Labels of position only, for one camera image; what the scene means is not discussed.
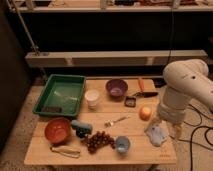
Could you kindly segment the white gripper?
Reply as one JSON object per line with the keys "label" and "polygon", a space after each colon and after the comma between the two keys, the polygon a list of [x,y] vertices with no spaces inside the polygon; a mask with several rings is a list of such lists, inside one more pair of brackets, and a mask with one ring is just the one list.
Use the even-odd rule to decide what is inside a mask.
{"label": "white gripper", "polygon": [[161,119],[172,123],[174,139],[178,140],[182,134],[182,125],[185,118],[185,109],[189,104],[189,97],[171,87],[165,89],[165,93],[157,106],[159,118],[153,118],[147,125],[145,132],[159,125]]}

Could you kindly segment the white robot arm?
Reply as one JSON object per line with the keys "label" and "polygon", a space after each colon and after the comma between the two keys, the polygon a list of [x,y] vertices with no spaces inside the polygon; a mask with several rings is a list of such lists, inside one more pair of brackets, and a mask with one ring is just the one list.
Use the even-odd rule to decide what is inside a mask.
{"label": "white robot arm", "polygon": [[213,81],[208,78],[208,74],[208,65],[200,59],[169,63],[163,70],[165,93],[146,130],[166,121],[173,125],[176,137],[179,138],[186,116],[185,110],[192,98],[213,111]]}

